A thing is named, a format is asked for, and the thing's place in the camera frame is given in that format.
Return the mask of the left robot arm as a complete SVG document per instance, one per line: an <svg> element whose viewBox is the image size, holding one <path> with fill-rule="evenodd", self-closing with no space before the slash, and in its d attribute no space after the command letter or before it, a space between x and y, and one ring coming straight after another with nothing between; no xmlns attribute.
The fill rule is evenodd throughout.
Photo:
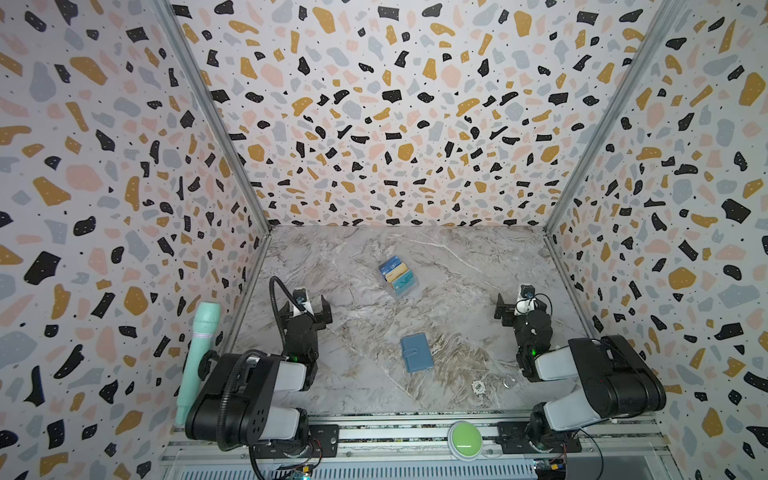
<svg viewBox="0 0 768 480"><path fill-rule="evenodd" d="M311 447L308 416L302 408L273 404L279 392L308 390L317 373L318 332L333 322L332 307L320 298L278 310L285 352L257 349L219 355L213 349L221 307L203 302L195 312L192 341L177 398L175 425L189 439L214 442L220 450L250 447L258 454L297 457Z"/></svg>

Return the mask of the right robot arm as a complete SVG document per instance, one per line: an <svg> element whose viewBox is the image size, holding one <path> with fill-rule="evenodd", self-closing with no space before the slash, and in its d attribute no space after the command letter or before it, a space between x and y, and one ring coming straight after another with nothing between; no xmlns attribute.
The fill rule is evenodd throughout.
<svg viewBox="0 0 768 480"><path fill-rule="evenodd" d="M666 405L666 392L652 369L621 335L573 338L554 349L551 302L539 300L525 285L518 299L497 297L494 318L514 331L516 361L532 383L575 380L568 395L535 405L524 428L523 445L513 447L515 424L501 424L497 442L503 449L527 447L543 453L565 453L583 428L617 418L657 412Z"/></svg>

